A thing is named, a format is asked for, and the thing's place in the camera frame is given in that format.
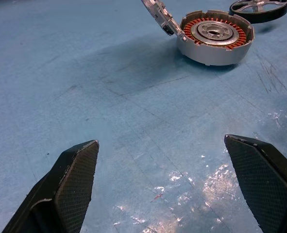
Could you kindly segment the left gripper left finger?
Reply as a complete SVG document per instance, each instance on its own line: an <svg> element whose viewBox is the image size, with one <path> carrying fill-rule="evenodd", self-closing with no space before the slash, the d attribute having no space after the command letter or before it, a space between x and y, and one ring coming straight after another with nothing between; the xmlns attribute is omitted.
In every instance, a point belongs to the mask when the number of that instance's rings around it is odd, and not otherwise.
<svg viewBox="0 0 287 233"><path fill-rule="evenodd" d="M63 151L1 233L80 233L91 201L98 140Z"/></svg>

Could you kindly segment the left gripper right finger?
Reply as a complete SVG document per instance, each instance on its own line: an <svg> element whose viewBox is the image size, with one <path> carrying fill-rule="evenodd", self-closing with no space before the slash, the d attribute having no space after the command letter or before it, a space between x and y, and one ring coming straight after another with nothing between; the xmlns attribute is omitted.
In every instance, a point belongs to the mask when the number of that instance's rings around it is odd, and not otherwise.
<svg viewBox="0 0 287 233"><path fill-rule="evenodd" d="M287 158L272 144L227 134L243 197L263 233L287 233Z"/></svg>

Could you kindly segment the silver motor housing copper windings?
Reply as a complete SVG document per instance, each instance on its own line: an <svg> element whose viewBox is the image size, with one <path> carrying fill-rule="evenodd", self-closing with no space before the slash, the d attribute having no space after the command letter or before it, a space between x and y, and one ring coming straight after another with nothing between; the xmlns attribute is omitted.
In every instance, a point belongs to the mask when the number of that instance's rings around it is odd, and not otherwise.
<svg viewBox="0 0 287 233"><path fill-rule="evenodd" d="M224 11L191 12L182 19L180 28L185 37L177 39L181 54L207 66L239 63L255 39L249 21Z"/></svg>

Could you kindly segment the black rotor ring silver spokes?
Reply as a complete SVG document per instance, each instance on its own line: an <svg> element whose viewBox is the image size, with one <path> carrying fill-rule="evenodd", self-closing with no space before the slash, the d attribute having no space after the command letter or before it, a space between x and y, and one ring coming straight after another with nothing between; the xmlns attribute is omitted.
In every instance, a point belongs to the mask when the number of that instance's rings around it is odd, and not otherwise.
<svg viewBox="0 0 287 233"><path fill-rule="evenodd" d="M238 0L229 8L230 15L238 15L251 24L281 18L287 13L287 0Z"/></svg>

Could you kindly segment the silver metal ring part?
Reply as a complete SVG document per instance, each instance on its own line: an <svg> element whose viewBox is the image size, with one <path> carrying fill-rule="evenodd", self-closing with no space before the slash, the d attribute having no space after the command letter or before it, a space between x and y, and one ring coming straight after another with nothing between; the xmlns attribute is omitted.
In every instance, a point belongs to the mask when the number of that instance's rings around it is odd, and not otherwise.
<svg viewBox="0 0 287 233"><path fill-rule="evenodd" d="M164 3L160 0L141 0L157 24L169 36L176 35L185 40L185 33L174 20L173 16L167 11Z"/></svg>

